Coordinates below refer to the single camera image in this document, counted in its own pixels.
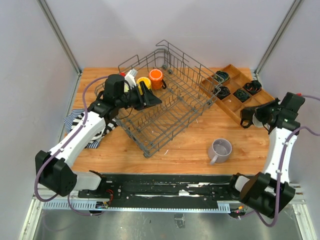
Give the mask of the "yellow enamel mug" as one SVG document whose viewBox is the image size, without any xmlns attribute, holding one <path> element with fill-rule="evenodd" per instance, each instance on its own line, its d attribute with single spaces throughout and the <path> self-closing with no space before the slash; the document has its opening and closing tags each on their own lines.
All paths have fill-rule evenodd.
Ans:
<svg viewBox="0 0 320 240">
<path fill-rule="evenodd" d="M 146 85 L 148 90 L 150 90 L 152 88 L 152 82 L 148 77 L 140 77 L 140 78 L 138 78 L 136 80 L 136 84 L 138 86 L 138 89 L 139 89 L 139 92 L 140 92 L 141 95 L 143 95 L 143 91 L 142 91 L 142 88 L 140 86 L 140 82 L 143 82 Z"/>
</svg>

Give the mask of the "black mug white inside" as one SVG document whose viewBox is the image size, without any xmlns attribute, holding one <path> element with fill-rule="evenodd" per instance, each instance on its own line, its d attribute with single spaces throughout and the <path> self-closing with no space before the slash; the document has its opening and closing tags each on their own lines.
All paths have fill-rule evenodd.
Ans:
<svg viewBox="0 0 320 240">
<path fill-rule="evenodd" d="M 245 107 L 240 111 L 240 125 L 247 129 L 254 125 L 257 128 L 264 128 L 267 122 L 266 106 Z"/>
</svg>

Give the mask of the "orange ceramic mug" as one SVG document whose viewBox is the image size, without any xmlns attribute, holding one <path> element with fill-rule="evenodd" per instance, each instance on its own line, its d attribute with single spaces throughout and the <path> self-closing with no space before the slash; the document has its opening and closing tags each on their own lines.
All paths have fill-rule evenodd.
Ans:
<svg viewBox="0 0 320 240">
<path fill-rule="evenodd" d="M 164 74 L 159 69 L 152 69 L 149 74 L 148 78 L 151 81 L 151 87 L 153 90 L 160 90 L 160 89 L 166 89 L 167 84 L 164 81 Z"/>
</svg>

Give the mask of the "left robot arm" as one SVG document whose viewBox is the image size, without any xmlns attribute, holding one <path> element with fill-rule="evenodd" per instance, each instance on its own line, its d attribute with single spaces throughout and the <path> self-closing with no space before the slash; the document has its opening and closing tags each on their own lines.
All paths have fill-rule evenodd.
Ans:
<svg viewBox="0 0 320 240">
<path fill-rule="evenodd" d="M 162 100 L 148 89 L 144 82 L 130 85 L 126 76 L 111 74 L 104 76 L 104 90 L 94 102 L 84 106 L 84 116 L 75 128 L 48 152 L 39 151 L 35 156 L 36 177 L 34 193 L 40 197 L 38 185 L 65 197 L 72 191 L 89 190 L 96 198 L 107 193 L 103 176 L 95 171 L 75 173 L 72 166 L 92 138 L 106 129 L 119 110 L 132 108 L 137 111 L 160 105 Z"/>
</svg>

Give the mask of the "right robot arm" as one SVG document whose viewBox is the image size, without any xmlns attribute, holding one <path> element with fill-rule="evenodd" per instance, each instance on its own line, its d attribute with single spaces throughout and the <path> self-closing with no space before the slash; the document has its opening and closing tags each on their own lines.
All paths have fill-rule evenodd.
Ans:
<svg viewBox="0 0 320 240">
<path fill-rule="evenodd" d="M 305 103 L 301 95 L 287 92 L 262 105 L 245 107 L 240 112 L 240 125 L 266 128 L 269 148 L 263 170 L 254 176 L 232 175 L 226 188 L 227 196 L 270 219 L 293 199 L 295 189 L 289 185 L 289 163 L 301 124 L 298 111 Z"/>
</svg>

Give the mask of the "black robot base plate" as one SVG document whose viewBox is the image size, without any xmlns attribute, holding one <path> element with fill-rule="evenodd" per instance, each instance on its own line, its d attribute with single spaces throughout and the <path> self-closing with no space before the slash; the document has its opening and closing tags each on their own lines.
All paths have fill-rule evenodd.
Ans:
<svg viewBox="0 0 320 240">
<path fill-rule="evenodd" d="M 238 201 L 239 195 L 231 190 L 230 175 L 201 174 L 116 174 L 103 173 L 97 190 L 81 190 L 79 198 L 113 201 L 125 199 L 155 199 L 155 201 L 204 199 L 205 201 Z"/>
</svg>

